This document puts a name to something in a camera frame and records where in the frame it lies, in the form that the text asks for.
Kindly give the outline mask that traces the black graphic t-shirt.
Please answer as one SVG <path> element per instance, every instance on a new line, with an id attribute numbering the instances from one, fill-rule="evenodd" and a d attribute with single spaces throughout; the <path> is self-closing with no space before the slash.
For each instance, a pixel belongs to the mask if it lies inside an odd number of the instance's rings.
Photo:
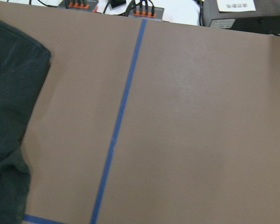
<path id="1" fill-rule="evenodd" d="M 31 175 L 21 142 L 50 58 L 40 42 L 0 21 L 0 224 L 24 216 Z"/>

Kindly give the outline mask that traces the brown paper table cover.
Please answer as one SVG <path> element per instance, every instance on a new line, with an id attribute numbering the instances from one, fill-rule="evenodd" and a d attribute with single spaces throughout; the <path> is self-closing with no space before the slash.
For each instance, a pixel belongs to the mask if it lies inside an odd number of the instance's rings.
<path id="1" fill-rule="evenodd" d="M 280 224 L 280 37 L 0 1 L 51 51 L 26 224 Z"/>

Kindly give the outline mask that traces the orange black connector hub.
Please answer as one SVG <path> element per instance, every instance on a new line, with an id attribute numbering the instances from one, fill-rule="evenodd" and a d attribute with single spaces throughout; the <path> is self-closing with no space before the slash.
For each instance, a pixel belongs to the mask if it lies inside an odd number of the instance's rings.
<path id="1" fill-rule="evenodd" d="M 57 7 L 77 11 L 94 12 L 97 4 L 98 0 L 62 0 Z"/>

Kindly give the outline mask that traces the dark grey equipment box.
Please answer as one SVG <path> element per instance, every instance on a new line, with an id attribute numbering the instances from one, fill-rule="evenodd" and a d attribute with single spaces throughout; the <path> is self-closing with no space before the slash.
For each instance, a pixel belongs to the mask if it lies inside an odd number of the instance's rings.
<path id="1" fill-rule="evenodd" d="M 280 0 L 205 0 L 202 25 L 280 35 Z"/>

